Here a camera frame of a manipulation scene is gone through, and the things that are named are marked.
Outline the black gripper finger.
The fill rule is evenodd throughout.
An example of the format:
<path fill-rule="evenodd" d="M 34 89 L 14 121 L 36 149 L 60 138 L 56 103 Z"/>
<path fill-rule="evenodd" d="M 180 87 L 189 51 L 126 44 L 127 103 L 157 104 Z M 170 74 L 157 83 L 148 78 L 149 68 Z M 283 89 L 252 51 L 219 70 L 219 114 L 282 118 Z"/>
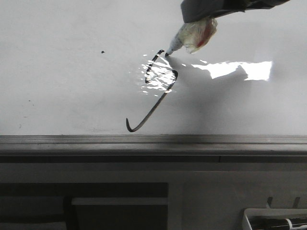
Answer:
<path fill-rule="evenodd" d="M 218 18 L 235 12 L 248 10 L 268 10 L 282 5 L 289 0 L 225 0 L 223 7 L 214 12 L 212 17 Z"/>
<path fill-rule="evenodd" d="M 245 11 L 244 0 L 184 0 L 180 6 L 184 23 Z"/>

